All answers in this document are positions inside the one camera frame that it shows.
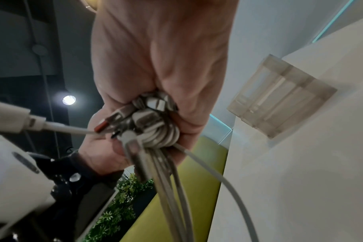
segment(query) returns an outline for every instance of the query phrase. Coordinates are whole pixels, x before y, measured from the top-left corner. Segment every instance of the white cable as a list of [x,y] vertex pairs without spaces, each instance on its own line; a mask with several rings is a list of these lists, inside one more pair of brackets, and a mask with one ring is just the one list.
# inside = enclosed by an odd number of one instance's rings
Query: white cable
[[239,207],[239,209],[241,211],[241,214],[243,215],[243,218],[245,220],[245,224],[247,225],[247,228],[248,228],[249,236],[251,237],[251,241],[252,242],[258,242],[256,229],[254,228],[252,219],[249,216],[249,213],[248,213],[243,201],[241,200],[239,194],[237,193],[235,188],[230,184],[230,182],[225,177],[223,177],[220,173],[218,173],[213,168],[211,168],[207,163],[205,163],[203,160],[201,160],[199,157],[194,155],[192,152],[190,152],[189,150],[187,150],[183,146],[181,146],[179,144],[174,144],[174,147],[176,149],[178,149],[179,151],[185,153],[189,157],[191,157],[199,165],[201,165],[204,169],[206,169],[209,173],[211,173],[211,175],[213,175],[217,180],[221,181],[226,186],[228,191],[231,193],[233,199],[237,203],[237,206]]
[[51,131],[57,131],[61,133],[69,133],[69,134],[96,134],[92,130],[88,130],[86,128],[78,128],[73,126],[67,126],[60,123],[54,123],[54,122],[45,122],[43,125],[44,130],[51,130]]

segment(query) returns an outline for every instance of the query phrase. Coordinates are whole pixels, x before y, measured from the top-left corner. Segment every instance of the transparent acrylic box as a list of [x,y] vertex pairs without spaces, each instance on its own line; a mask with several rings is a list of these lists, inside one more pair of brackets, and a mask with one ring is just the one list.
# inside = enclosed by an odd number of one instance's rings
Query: transparent acrylic box
[[269,55],[227,109],[273,138],[311,116],[336,91],[323,81]]

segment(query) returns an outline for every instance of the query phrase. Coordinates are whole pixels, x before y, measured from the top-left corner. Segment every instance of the blue light line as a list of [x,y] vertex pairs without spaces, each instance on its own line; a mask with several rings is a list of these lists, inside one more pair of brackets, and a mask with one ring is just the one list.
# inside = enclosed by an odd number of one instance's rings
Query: blue light line
[[312,41],[312,43],[318,41],[319,38],[329,29],[329,27],[338,19],[338,17],[352,4],[354,0],[349,0],[344,7],[334,16],[334,18],[325,26],[325,28],[317,35],[317,37]]
[[212,114],[210,114],[210,116],[211,116],[213,119],[215,119],[216,121],[218,121],[219,123],[221,123],[222,125],[224,125],[225,127],[229,128],[229,129],[231,130],[231,128],[230,128],[228,125],[226,125],[225,123],[221,122],[221,120],[219,120],[218,118],[216,118],[216,117],[215,117],[215,116],[213,116]]

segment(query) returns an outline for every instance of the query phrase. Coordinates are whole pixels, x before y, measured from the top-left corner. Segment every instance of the ceiling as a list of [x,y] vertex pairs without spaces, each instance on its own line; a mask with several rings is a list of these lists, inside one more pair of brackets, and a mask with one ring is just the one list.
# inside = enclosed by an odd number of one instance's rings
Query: ceiling
[[[39,76],[22,0],[2,5],[5,2],[0,0],[0,77]],[[283,57],[310,43],[346,2],[241,0],[230,40],[227,75],[213,115],[232,127],[234,116],[226,107],[262,59],[268,54]],[[86,127],[103,105],[93,82],[90,55],[95,14],[78,0],[29,3],[39,41],[49,50],[44,69],[77,98],[75,105],[66,108],[70,125]],[[82,139],[72,136],[73,146],[79,147]]]

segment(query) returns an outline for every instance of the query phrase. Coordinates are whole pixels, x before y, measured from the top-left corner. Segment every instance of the green plant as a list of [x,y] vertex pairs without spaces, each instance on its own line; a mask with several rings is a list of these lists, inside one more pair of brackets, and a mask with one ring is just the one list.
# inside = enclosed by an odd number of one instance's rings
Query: green plant
[[153,188],[153,183],[153,180],[149,180],[145,184],[141,184],[133,173],[124,175],[116,186],[119,190],[118,194],[86,235],[84,242],[99,242],[104,237],[118,232],[120,222],[134,219],[132,201],[141,191],[149,187]]

